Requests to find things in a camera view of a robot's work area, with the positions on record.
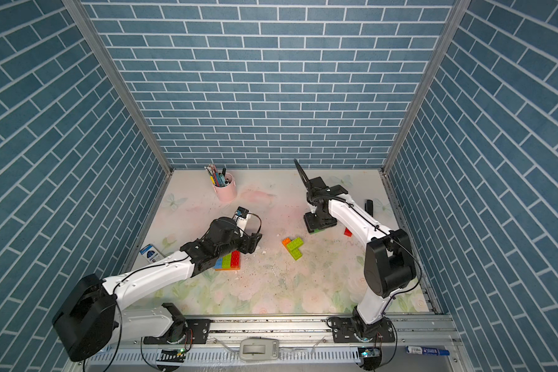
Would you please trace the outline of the lime green lego brick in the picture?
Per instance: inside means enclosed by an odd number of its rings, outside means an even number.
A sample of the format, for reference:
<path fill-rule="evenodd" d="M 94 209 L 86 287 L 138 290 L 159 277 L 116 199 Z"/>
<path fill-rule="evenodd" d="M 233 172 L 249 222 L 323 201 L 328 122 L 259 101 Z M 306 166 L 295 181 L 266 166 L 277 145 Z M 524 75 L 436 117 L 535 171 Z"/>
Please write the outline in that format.
<path fill-rule="evenodd" d="M 232 254 L 228 254 L 225 257 L 223 257 L 223 267 L 224 268 L 232 267 Z"/>

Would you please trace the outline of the light blue lego brick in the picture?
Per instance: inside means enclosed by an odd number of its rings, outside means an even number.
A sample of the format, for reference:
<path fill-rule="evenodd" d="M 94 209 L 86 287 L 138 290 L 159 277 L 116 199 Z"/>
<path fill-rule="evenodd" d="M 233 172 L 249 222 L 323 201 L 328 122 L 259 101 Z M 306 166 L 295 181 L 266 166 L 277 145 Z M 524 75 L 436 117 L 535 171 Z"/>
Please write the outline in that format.
<path fill-rule="evenodd" d="M 217 260 L 217 262 L 215 263 L 214 269 L 216 271 L 220 271 L 221 269 L 223 269 L 223 258 L 220 258 Z"/>

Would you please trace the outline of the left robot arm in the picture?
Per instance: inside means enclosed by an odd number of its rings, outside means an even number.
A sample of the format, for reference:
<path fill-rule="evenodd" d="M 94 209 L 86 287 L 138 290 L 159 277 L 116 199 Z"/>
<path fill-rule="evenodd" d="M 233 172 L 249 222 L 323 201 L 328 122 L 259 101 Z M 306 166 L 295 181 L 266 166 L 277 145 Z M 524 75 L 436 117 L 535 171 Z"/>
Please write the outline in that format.
<path fill-rule="evenodd" d="M 239 207 L 233 217 L 213 220 L 202 237 L 162 260 L 125 274 L 106 278 L 89 274 L 80 279 L 52 320 L 69 359 L 86 361 L 111 343 L 184 330 L 186 321 L 171 303 L 146 312 L 128 308 L 168 285 L 213 268 L 220 258 L 234 252 L 254 253 L 262 235 L 246 232 L 251 217 L 252 212 Z"/>

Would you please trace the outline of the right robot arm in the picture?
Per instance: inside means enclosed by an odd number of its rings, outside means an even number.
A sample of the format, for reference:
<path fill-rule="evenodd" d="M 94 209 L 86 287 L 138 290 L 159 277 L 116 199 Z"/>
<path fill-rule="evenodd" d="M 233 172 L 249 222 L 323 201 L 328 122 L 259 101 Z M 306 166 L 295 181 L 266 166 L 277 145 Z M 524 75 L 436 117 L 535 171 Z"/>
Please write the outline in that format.
<path fill-rule="evenodd" d="M 306 189 L 311 211 L 304 222 L 309 233 L 343 224 L 366 247 L 364 279 L 367 291 L 354 308 L 353 318 L 360 330 L 377 326 L 392 300 L 406 293 L 417 278 L 418 264 L 412 254 L 409 235 L 402 229 L 387 230 L 361 208 L 341 185 L 328 186 L 321 177 L 309 178 L 298 161 L 294 165 Z"/>

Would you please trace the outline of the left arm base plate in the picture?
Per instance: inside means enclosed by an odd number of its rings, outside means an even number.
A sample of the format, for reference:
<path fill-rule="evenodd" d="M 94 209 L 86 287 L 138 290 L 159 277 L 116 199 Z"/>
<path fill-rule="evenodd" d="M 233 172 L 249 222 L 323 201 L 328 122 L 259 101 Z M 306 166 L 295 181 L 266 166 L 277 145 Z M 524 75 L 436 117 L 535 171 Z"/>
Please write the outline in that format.
<path fill-rule="evenodd" d="M 187 319 L 174 321 L 170 328 L 160 337 L 143 338 L 146 345 L 194 345 L 205 344 L 209 337 L 212 321 L 210 319 Z"/>

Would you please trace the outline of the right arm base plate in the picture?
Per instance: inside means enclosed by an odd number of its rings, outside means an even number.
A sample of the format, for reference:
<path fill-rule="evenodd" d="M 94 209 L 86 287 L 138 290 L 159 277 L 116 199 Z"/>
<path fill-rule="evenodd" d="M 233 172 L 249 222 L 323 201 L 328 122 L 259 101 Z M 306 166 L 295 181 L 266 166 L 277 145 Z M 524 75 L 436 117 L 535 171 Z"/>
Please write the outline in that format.
<path fill-rule="evenodd" d="M 334 343 L 393 343 L 395 329 L 388 318 L 370 325 L 357 317 L 329 317 L 326 325 L 330 328 Z"/>

